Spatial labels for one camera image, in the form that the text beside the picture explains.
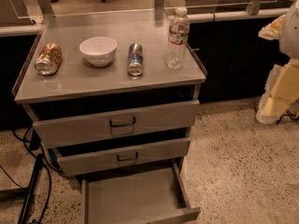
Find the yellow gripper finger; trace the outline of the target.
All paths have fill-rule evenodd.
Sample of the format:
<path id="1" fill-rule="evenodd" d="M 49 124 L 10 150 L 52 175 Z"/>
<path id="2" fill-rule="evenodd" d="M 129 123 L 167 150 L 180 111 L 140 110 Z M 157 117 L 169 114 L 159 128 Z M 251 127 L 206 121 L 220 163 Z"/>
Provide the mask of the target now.
<path id="1" fill-rule="evenodd" d="M 263 27 L 260 32 L 258 33 L 258 36 L 260 38 L 266 39 L 266 40 L 275 40 L 279 39 L 279 34 L 281 31 L 282 23 L 284 22 L 286 15 L 281 15 L 278 18 L 276 18 L 271 23 L 267 24 L 265 27 Z"/>
<path id="2" fill-rule="evenodd" d="M 274 123 L 298 100 L 299 61 L 290 59 L 283 66 L 275 64 L 266 80 L 256 119 L 262 124 Z"/>

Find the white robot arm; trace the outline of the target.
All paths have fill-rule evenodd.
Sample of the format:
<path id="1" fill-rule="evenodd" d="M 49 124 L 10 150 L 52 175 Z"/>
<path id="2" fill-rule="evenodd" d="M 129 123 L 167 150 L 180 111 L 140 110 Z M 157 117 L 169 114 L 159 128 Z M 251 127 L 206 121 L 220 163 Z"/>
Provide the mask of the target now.
<path id="1" fill-rule="evenodd" d="M 299 100 L 299 1 L 286 14 L 266 25 L 259 37 L 276 39 L 279 51 L 290 58 L 284 65 L 273 66 L 258 104 L 256 119 L 262 124 L 270 124 L 279 121 Z"/>

